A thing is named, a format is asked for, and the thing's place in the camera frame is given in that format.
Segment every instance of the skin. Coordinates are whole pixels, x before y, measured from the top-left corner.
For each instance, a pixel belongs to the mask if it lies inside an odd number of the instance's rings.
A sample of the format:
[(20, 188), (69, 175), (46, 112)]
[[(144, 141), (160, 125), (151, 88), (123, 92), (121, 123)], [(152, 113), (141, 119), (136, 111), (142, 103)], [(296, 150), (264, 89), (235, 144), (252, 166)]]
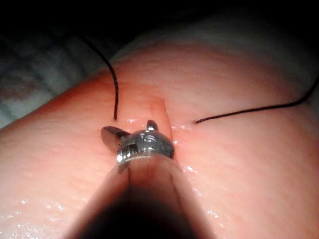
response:
[(252, 52), (196, 40), (153, 41), (0, 131), (3, 237), (58, 238), (115, 166), (100, 129), (155, 120), (218, 239), (319, 237), (318, 117), (310, 104), (194, 120), (289, 102), (292, 75)]

